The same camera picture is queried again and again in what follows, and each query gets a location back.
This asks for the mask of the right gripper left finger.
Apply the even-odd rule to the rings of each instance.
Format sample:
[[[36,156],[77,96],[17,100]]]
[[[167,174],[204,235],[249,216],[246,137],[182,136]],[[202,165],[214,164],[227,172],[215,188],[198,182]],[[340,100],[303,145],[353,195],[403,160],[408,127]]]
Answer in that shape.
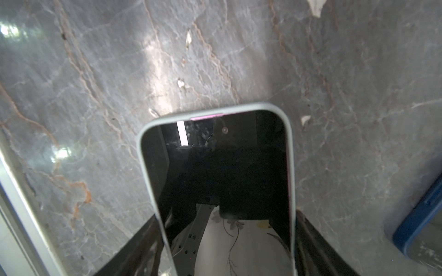
[[[157,276],[164,242],[152,216],[95,276]]]

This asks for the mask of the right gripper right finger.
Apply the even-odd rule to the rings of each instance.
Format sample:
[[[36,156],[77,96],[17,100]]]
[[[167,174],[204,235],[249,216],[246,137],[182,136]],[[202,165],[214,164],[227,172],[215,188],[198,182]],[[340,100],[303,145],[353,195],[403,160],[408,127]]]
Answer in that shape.
[[[295,232],[295,267],[297,275],[358,275],[300,210],[296,212]]]

